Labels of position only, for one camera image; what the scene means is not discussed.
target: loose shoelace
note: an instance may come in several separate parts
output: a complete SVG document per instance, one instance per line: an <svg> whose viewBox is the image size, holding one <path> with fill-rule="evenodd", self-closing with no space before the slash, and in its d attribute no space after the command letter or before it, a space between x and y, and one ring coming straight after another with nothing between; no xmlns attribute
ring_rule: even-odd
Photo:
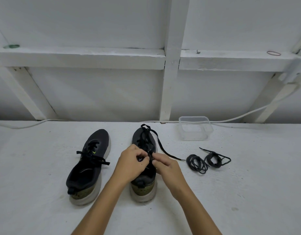
<svg viewBox="0 0 301 235"><path fill-rule="evenodd" d="M214 151L206 150L206 149L203 149L203 148L200 148L200 149L203 150L203 151L209 152L209 154L205 157L204 160L202 158L200 158L199 156L195 155L195 154L191 154L191 155L189 155L187 157L187 164L188 164L188 166L193 171L197 171L200 174L205 174L207 172L209 166L212 166L212 167L215 167L215 168L219 168L219 167L221 167L223 165L226 165L229 162L231 162L231 158L228 158L226 156L218 154L218 153L216 153ZM211 161L211 159L213 157L216 158L217 163L213 163ZM222 164L222 160L224 158L229 159L229 161Z"/></svg>
<svg viewBox="0 0 301 235"><path fill-rule="evenodd" d="M148 153L148 156L150 157L150 161L153 160L152 154L153 154L153 152L154 152L154 150L155 150L155 145L154 145L151 149L149 149L148 146L147 146L147 144L152 144L152 143L151 143L151 140L150 140L150 137L149 137L149 134L150 134L151 131L152 131L154 134L156 134L157 139L158 139L159 147L160 147L160 149L161 149L166 155L168 155L168 156L171 157L171 158L180 160L180 161L185 161L185 160L183 160L183 159L180 159L180 158L177 158L177 157L175 157L175 156L170 155L169 153L167 153L167 152L164 150L164 148L163 148L163 146L162 146L162 144L161 144L161 142L160 142L160 140L159 140L159 138L158 138L158 134L157 134L157 132L156 132L155 130L151 129L151 128L150 128L148 125L146 125L146 124L142 124L142 125L141 125L141 128L143 129L143 131L141 132L140 138L137 140L138 146L139 146L140 148L142 148L143 150L145 150L145 151Z"/></svg>
<svg viewBox="0 0 301 235"><path fill-rule="evenodd" d="M77 151L77 154L81 154L80 160L87 159L90 163L92 163L95 166L101 166L102 164L109 165L110 162L106 162L105 158L92 154L92 150L93 148L97 148L97 144L99 144L99 142L97 141L89 142L86 152Z"/></svg>

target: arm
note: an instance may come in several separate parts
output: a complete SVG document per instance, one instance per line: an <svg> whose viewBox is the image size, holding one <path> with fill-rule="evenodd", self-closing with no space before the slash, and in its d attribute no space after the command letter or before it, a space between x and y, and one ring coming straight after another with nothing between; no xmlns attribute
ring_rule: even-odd
<svg viewBox="0 0 301 235"><path fill-rule="evenodd" d="M137 156L143 156L143 161L137 161ZM144 171L148 163L148 154L134 144L124 150L111 178L71 235L103 235L124 187Z"/></svg>
<svg viewBox="0 0 301 235"><path fill-rule="evenodd" d="M172 196L180 203L193 235L221 235L198 198L188 186L176 160L165 154L153 153L153 165L169 188Z"/></svg>

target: right hand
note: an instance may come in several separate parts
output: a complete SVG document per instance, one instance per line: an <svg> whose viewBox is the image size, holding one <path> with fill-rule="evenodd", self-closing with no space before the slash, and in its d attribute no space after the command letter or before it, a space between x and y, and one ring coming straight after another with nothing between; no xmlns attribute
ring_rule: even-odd
<svg viewBox="0 0 301 235"><path fill-rule="evenodd" d="M153 153L152 156L154 159L152 163L156 167L156 172L162 176L172 196L178 200L180 193L189 189L178 162L166 154Z"/></svg>

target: white table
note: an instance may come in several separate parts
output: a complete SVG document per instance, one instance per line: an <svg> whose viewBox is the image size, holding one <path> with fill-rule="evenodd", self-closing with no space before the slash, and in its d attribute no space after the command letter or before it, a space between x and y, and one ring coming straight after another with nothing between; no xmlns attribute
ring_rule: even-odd
<svg viewBox="0 0 301 235"><path fill-rule="evenodd" d="M4 122L16 126L35 122ZM0 235L70 234L90 205L70 204L66 179L77 150L95 130L111 137L102 186L141 123L45 122L0 127ZM183 142L176 124L149 123L166 151L204 157L199 147L232 159L205 175L180 162L188 184L223 234L301 234L301 125L221 124L208 141ZM158 175L153 201L138 204L125 188L105 234L191 234L179 204Z"/></svg>

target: forearm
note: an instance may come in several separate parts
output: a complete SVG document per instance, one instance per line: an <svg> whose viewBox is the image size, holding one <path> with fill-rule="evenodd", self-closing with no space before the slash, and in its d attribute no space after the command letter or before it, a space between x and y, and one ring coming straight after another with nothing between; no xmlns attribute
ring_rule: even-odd
<svg viewBox="0 0 301 235"><path fill-rule="evenodd" d="M190 187L180 190L177 200L184 211L193 235L221 235Z"/></svg>
<svg viewBox="0 0 301 235"><path fill-rule="evenodd" d="M103 235L125 185L112 176L72 235Z"/></svg>

